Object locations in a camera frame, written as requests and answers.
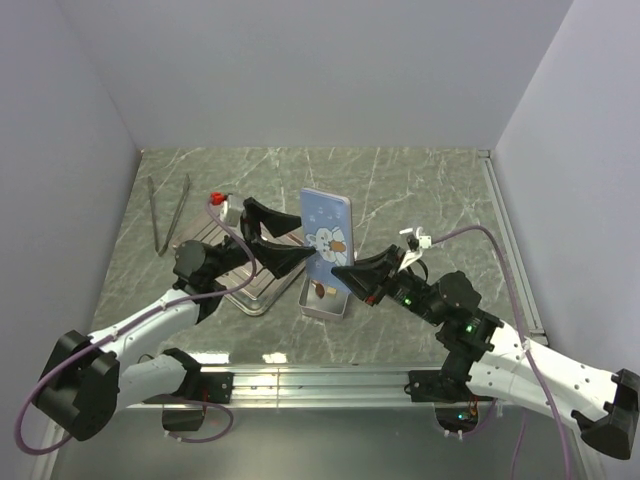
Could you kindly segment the metal tin box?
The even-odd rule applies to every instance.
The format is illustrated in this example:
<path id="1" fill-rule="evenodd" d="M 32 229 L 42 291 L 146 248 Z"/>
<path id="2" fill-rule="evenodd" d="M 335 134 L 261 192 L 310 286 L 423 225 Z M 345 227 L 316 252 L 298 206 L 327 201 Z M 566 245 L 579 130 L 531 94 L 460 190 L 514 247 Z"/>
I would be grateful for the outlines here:
<path id="1" fill-rule="evenodd" d="M 338 321 L 344 318 L 349 294 L 340 290 L 330 294 L 325 291 L 320 297 L 316 293 L 316 283 L 308 277 L 300 290 L 298 305 L 303 315 L 319 320 Z"/>

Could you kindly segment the metal tin lid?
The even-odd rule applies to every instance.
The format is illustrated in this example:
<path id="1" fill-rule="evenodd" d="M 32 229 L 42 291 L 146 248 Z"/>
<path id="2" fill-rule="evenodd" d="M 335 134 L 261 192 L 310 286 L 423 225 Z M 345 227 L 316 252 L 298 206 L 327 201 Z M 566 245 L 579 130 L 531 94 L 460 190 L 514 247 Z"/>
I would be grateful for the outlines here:
<path id="1" fill-rule="evenodd" d="M 304 244 L 316 251 L 306 260 L 307 276 L 326 287 L 347 292 L 332 269 L 354 263 L 351 201 L 346 196 L 303 188 L 299 203 Z"/>

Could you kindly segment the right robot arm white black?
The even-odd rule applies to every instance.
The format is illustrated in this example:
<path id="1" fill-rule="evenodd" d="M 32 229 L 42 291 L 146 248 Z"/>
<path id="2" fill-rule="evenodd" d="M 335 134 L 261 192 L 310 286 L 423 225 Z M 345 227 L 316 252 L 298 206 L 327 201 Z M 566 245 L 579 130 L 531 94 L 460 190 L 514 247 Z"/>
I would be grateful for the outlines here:
<path id="1" fill-rule="evenodd" d="M 481 296 L 463 272 L 430 283 L 405 266 L 406 254 L 392 245 L 332 273 L 367 305 L 388 298 L 437 327 L 448 352 L 440 373 L 446 396 L 492 397 L 557 417 L 594 450 L 630 459 L 639 422 L 636 373 L 591 367 L 520 336 L 480 308 Z"/>

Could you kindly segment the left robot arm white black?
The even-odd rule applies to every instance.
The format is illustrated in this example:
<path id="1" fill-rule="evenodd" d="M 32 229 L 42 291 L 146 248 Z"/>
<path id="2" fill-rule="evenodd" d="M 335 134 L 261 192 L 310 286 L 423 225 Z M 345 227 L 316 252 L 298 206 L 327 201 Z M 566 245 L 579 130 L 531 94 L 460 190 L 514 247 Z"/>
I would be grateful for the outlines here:
<path id="1" fill-rule="evenodd" d="M 225 196 L 208 210 L 224 231 L 211 245 L 189 239 L 175 250 L 175 283 L 139 313 L 88 335 L 71 330 L 55 344 L 29 402 L 72 438 L 95 436 L 115 413 L 159 396 L 200 401 L 201 364 L 167 349 L 151 360 L 143 355 L 173 334 L 212 315 L 230 288 L 221 278 L 250 266 L 282 278 L 311 257 L 304 245 L 278 243 L 301 227 L 300 217 L 272 210 L 252 197 Z"/>

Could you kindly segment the steel serving tray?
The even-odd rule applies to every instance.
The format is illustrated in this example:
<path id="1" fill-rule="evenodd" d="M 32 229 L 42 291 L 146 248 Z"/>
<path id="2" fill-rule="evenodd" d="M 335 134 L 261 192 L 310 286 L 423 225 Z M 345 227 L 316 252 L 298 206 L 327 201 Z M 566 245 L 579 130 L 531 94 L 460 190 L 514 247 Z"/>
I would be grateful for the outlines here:
<path id="1" fill-rule="evenodd" d="M 262 227 L 264 239 L 282 245 L 302 245 L 299 238 L 301 230 L 295 230 L 288 234 L 274 238 L 266 228 Z M 171 248 L 177 251 L 178 247 L 187 240 L 198 240 L 212 246 L 221 243 L 226 233 L 212 219 L 209 213 L 202 211 L 186 226 L 179 227 L 177 234 L 170 242 Z M 259 261 L 257 274 L 243 289 L 237 290 L 225 296 L 239 310 L 249 316 L 260 316 L 265 314 L 281 295 L 294 283 L 304 270 L 304 263 L 296 266 L 294 270 L 282 278 L 275 278 Z M 251 273 L 251 265 L 247 263 L 235 270 L 227 273 L 218 279 L 218 282 L 225 288 L 237 287 L 244 282 Z"/>

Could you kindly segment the aluminium front rail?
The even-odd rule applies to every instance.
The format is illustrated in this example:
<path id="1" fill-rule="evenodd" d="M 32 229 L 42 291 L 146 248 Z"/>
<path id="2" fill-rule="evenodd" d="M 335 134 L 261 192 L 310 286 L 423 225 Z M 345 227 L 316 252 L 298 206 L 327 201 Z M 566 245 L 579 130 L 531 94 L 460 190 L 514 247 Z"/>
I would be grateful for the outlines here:
<path id="1" fill-rule="evenodd" d="M 367 408 L 407 407 L 411 398 L 404 392 L 414 366 L 365 365 L 258 365 L 204 366 L 206 373 L 234 374 L 229 408 Z M 173 391 L 181 376 L 167 362 L 147 361 L 132 367 L 118 380 L 118 411 L 135 405 L 154 392 Z"/>

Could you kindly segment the aluminium rail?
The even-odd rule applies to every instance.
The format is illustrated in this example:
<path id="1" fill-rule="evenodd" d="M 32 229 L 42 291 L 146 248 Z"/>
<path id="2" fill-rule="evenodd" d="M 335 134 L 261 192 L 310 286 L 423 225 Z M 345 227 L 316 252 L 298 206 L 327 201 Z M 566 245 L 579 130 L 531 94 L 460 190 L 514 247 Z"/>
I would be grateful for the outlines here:
<path id="1" fill-rule="evenodd" d="M 489 195 L 495 210 L 500 238 L 504 245 L 504 251 L 515 284 L 520 309 L 528 336 L 538 343 L 548 346 L 549 341 L 545 329 L 541 323 L 540 314 L 534 299 L 533 291 L 524 267 L 522 256 L 517 245 L 514 230 L 507 212 L 506 204 L 500 189 L 498 178 L 492 162 L 491 150 L 478 150 L 478 158 L 481 170 L 489 190 Z"/>
<path id="2" fill-rule="evenodd" d="M 407 407 L 411 398 L 404 392 L 414 366 L 365 365 L 258 365 L 204 366 L 206 373 L 234 374 L 229 408 L 367 408 Z M 181 376 L 167 362 L 147 361 L 132 367 L 118 380 L 118 411 L 135 405 L 154 392 L 173 391 Z"/>

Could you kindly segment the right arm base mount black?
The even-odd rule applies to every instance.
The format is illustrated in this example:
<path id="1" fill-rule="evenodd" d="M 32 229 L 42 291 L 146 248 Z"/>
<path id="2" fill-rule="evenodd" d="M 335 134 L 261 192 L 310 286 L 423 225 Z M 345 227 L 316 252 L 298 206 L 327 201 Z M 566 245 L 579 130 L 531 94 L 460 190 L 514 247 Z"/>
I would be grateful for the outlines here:
<path id="1" fill-rule="evenodd" d="M 467 386 L 472 365 L 472 360 L 449 353 L 439 370 L 410 370 L 404 386 L 412 403 L 433 403 L 443 434 L 459 441 L 486 428 L 496 407 L 495 399 L 473 394 Z"/>

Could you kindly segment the aluminium right side rail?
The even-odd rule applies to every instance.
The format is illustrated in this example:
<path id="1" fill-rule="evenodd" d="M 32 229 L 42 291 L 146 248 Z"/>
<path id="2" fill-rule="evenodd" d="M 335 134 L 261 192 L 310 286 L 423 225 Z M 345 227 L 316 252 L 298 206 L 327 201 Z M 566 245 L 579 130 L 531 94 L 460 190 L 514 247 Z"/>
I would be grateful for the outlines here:
<path id="1" fill-rule="evenodd" d="M 491 150 L 478 150 L 478 158 L 481 170 L 489 190 L 489 195 L 495 210 L 500 238 L 504 245 L 504 251 L 515 284 L 520 309 L 528 336 L 538 343 L 548 346 L 549 341 L 545 329 L 541 323 L 540 314 L 534 299 L 533 291 L 524 267 L 522 256 L 517 245 L 514 230 L 507 212 L 506 204 L 500 189 L 498 178 L 492 162 Z"/>

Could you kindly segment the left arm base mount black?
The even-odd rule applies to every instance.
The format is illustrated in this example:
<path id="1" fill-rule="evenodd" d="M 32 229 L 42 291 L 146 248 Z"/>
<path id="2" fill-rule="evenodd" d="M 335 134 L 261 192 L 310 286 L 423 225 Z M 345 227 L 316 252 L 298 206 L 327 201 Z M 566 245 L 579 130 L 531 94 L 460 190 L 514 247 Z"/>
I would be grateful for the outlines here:
<path id="1" fill-rule="evenodd" d="M 184 374 L 179 385 L 173 391 L 157 391 L 143 400 L 144 403 L 162 405 L 187 405 L 185 411 L 172 413 L 162 410 L 161 422 L 165 435 L 187 444 L 204 444 L 222 439 L 234 426 L 235 417 L 228 405 L 231 401 L 234 374 L 206 373 L 203 365 L 191 355 L 178 349 L 164 350 L 156 360 L 173 360 L 178 370 Z M 210 437 L 184 437 L 182 433 L 194 433 L 204 426 L 206 415 L 211 410 L 224 413 L 228 422 L 221 431 Z"/>

